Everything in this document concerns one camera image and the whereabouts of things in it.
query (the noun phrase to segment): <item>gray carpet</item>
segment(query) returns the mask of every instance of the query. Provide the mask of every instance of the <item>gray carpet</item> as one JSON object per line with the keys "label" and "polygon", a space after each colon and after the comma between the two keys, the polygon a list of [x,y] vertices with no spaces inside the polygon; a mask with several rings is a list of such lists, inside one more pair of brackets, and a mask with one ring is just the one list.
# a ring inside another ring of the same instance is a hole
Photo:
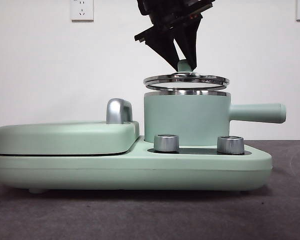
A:
{"label": "gray carpet", "polygon": [[0,184],[0,240],[300,240],[300,141],[247,141],[273,156],[250,192],[51,190]]}

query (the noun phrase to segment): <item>mint green breakfast machine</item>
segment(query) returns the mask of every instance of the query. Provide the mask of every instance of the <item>mint green breakfast machine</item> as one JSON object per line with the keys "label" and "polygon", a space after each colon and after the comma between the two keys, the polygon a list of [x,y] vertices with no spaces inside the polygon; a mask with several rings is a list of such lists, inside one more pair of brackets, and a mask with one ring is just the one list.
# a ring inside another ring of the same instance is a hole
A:
{"label": "mint green breakfast machine", "polygon": [[[132,105],[108,102],[106,120],[0,127],[0,182],[42,193],[77,190],[247,191],[272,157],[229,136],[232,120],[283,123],[282,104],[232,105],[224,77],[200,75],[196,37],[214,0],[137,0],[153,27],[136,35],[176,72],[144,80],[144,136]],[[175,43],[185,60],[179,60]]]}

